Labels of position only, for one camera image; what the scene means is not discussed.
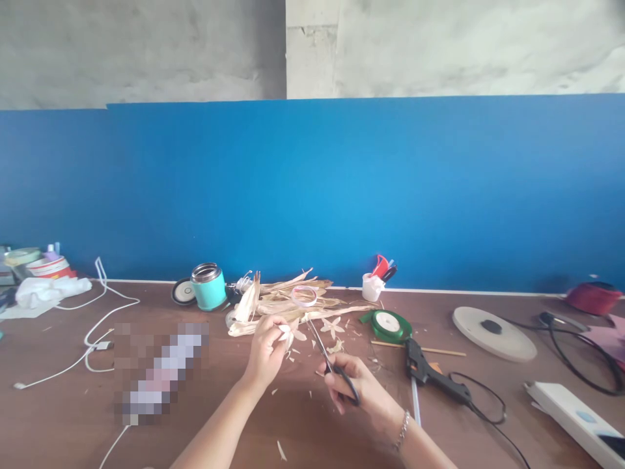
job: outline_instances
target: black glue gun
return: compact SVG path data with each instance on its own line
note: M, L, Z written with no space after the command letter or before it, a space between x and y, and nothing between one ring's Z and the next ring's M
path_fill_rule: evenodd
M421 347L414 339L406 341L406 371L409 378L414 378L417 384L423 386L432 381L456 402L468 406L471 403L471 393L464 384L459 384L451 378L438 373L430 366Z

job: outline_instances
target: scissor blade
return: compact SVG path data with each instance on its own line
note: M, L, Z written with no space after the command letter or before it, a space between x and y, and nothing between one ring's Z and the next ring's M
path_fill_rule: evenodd
M312 331L312 333L314 334L315 338L317 339L317 347L319 347L319 349L321 350L322 355L326 359L327 365L330 366L330 358L327 355L326 348L324 346L323 341L321 340L321 337L319 337L319 333L317 332L317 329L314 327L312 319L308 320L308 327Z

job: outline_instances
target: fingers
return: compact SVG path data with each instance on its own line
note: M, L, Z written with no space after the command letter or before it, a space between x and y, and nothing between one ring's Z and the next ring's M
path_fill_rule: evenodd
M273 326L278 324L287 324L286 319L284 319L282 316L275 315L263 316L262 318L260 318L258 326L256 326L256 334L263 334L264 332L267 332Z
M286 353L286 341L278 342L278 344L273 348L273 352L271 354L271 358L273 360L282 361L285 357Z
M339 414L345 415L345 406L343 405L343 403L339 399L339 393L337 393L332 388L328 388L327 390L330 392L330 397L332 398L332 402L334 402L334 405L337 408L337 410L339 411Z
M278 338L283 334L283 332L278 329L278 328L271 328L269 329L267 332L264 332L259 338L258 340L264 345L264 346L270 346L273 345L273 343L278 340Z
M326 382L326 386L328 388L352 398L354 397L352 389L342 376L337 375L336 373L328 373L324 376L324 381ZM356 390L358 390L358 381L356 379L352 380L352 384L356 387Z
M365 366L363 361L355 356L347 355L344 353L336 353L332 354L329 357L330 363L333 365L338 365L345 370L345 373L352 378L360 378L365 373L365 370L368 371L368 368ZM320 373L323 373L326 370L326 362L324 360L323 367L319 365L318 368Z

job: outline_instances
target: green ribbon spool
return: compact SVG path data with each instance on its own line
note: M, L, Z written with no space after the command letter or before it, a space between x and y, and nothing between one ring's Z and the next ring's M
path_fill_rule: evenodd
M388 316L385 315L390 315L397 320L399 323L398 330L384 327L383 324L388 325L389 322ZM376 334L378 339L385 342L403 344L408 338L412 337L412 326L410 323L399 314L388 311L387 309L373 309L360 318L360 322L363 324L370 321L371 326L373 327L373 332Z

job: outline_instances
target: wooden stick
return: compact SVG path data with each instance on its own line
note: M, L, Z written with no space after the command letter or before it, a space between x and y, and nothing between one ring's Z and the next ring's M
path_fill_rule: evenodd
M385 347L397 347L397 348L404 348L403 345L400 344L391 344L388 342L376 342L376 341L371 341L371 343L373 345L384 345ZM440 350L439 348L426 348L426 347L421 347L421 350L423 350L424 352L430 352L430 353L438 353L438 354L442 354L442 355L455 355L455 356L467 356L466 353L463 352L452 352L451 350Z

